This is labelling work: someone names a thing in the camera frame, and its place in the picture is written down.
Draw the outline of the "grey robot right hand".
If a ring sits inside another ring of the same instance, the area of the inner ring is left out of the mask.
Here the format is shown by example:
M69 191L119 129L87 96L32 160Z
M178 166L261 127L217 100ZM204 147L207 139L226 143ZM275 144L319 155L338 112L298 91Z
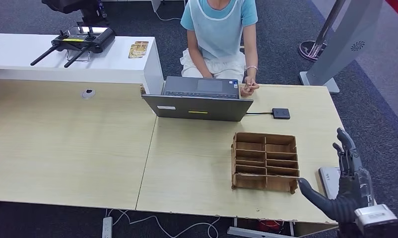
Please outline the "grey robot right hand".
M301 193L326 216L337 222L355 220L355 210L374 205L370 173L363 167L361 157L351 136L342 128L336 130L341 145L333 143L339 161L338 194L328 199L312 189L305 178L298 179Z

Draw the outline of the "person's left hand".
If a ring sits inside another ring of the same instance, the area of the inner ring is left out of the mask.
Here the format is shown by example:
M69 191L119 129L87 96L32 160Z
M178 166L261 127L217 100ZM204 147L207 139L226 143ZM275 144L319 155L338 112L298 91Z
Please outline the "person's left hand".
M242 97L249 97L253 95L254 91L259 89L259 84L256 83L256 79L252 76L246 76L245 85L240 88L240 95Z

